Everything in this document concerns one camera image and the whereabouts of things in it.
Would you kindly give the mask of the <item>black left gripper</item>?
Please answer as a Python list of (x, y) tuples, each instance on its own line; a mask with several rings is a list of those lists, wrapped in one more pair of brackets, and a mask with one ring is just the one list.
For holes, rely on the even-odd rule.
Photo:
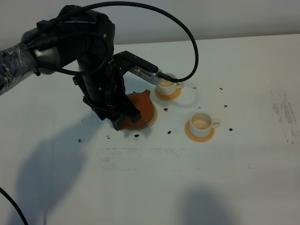
[(126, 127), (126, 119), (133, 124), (141, 119), (141, 112), (125, 94), (122, 76), (102, 77), (97, 75), (75, 76), (74, 84), (84, 94), (83, 101), (101, 119), (109, 119), (116, 131)]

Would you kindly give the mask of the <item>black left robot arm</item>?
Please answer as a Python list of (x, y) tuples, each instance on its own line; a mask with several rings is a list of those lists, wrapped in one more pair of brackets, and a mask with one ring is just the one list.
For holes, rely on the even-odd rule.
[(125, 93), (124, 74), (133, 66), (114, 54), (115, 25), (109, 17), (80, 6), (65, 6), (58, 17), (40, 21), (21, 43), (0, 52), (0, 91), (5, 93), (32, 74), (71, 75), (83, 101), (116, 130), (141, 119)]

